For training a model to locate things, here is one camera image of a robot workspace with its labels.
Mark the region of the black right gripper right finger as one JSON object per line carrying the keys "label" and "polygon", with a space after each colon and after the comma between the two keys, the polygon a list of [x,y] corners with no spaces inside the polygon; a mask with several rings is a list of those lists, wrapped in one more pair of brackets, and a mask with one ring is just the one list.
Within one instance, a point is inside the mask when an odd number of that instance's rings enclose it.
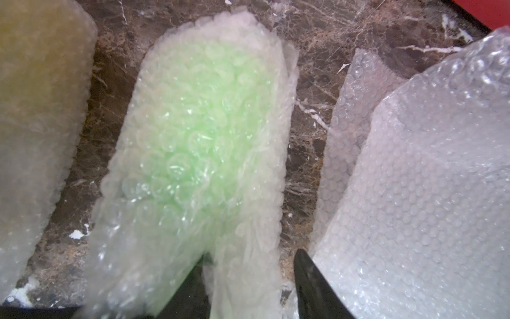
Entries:
{"label": "black right gripper right finger", "polygon": [[300,318],[354,319],[304,249],[294,257],[294,277]]}

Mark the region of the green glass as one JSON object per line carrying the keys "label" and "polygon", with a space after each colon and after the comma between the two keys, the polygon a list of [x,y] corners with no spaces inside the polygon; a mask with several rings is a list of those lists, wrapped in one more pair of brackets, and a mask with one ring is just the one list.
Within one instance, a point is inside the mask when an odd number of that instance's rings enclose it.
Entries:
{"label": "green glass", "polygon": [[298,52],[247,9],[158,38],[93,209],[82,318],[159,314],[203,255],[212,318],[280,318]]}

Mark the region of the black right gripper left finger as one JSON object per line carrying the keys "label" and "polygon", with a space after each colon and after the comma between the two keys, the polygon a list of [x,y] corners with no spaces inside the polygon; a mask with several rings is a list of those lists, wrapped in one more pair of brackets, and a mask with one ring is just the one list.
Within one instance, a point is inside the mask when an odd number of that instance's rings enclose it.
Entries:
{"label": "black right gripper left finger", "polygon": [[203,255],[156,318],[209,318],[211,305],[204,284],[203,267],[211,264],[211,255]]}

